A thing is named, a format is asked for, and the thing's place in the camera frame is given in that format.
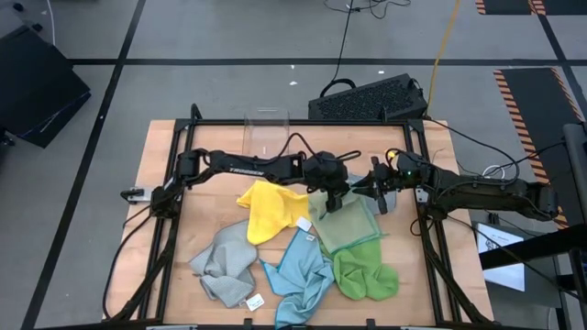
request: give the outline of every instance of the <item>wooden board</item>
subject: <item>wooden board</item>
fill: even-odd
[[[167,155],[172,138],[173,121],[153,121],[145,143],[137,177],[137,185],[155,186],[162,183]],[[243,126],[198,126],[194,135],[194,147],[209,150],[223,149],[241,153]],[[335,155],[359,149],[362,157],[348,161],[349,171],[364,175],[371,169],[370,156],[379,156],[388,148],[405,149],[401,128],[385,126],[290,126],[290,133],[299,132],[315,151],[327,150]],[[255,140],[256,146],[265,144],[273,150],[284,142],[283,132],[273,138]],[[434,163],[447,170],[458,172],[450,134],[446,128],[426,123],[426,142]],[[305,150],[304,145],[293,139],[289,152]],[[255,325],[272,325],[275,308],[282,297],[271,288],[260,263],[251,270],[265,304],[257,311],[246,307],[227,309],[220,301],[210,301],[199,280],[193,275],[187,262],[210,244],[213,235],[221,228],[248,216],[248,210],[237,206],[236,199],[254,182],[253,178],[221,174],[205,184],[194,186],[184,194],[172,280],[164,321],[170,324],[240,325],[243,318],[253,319]],[[293,187],[299,193],[303,187]],[[131,206],[129,215],[141,205]],[[465,210],[455,211],[453,216],[469,223]],[[411,190],[398,193],[396,208],[386,215],[376,216],[384,233],[382,240],[383,262],[396,269],[400,276],[397,296],[382,302],[371,299],[352,301],[342,295],[335,285],[328,291],[310,325],[365,325],[365,319],[374,318],[377,325],[433,325],[434,315],[430,301],[426,267],[420,237],[412,236],[410,223],[416,218],[415,202]],[[124,235],[132,230],[139,219],[127,225]],[[145,275],[147,257],[152,240],[154,221],[141,229],[128,241],[120,254],[108,297],[111,313],[119,310],[136,289]],[[471,301],[487,317],[493,318],[489,296],[482,276],[473,234],[464,225],[445,222],[449,254],[456,281]],[[274,239],[259,245],[260,259],[278,263],[290,242],[295,229],[287,228]],[[450,319],[446,288],[439,280],[445,319]],[[149,315],[154,315],[154,305],[159,294],[159,283],[154,285]]]

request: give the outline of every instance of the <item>light green cloth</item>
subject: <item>light green cloth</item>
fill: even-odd
[[[342,207],[333,213],[327,213],[325,192],[310,194],[308,201],[312,224],[328,253],[382,236],[375,217],[360,195],[348,192],[342,197]]]
[[[393,297],[399,289],[397,272],[382,264],[380,239],[341,249],[334,257],[334,277],[340,291],[353,300],[369,297],[381,301]]]

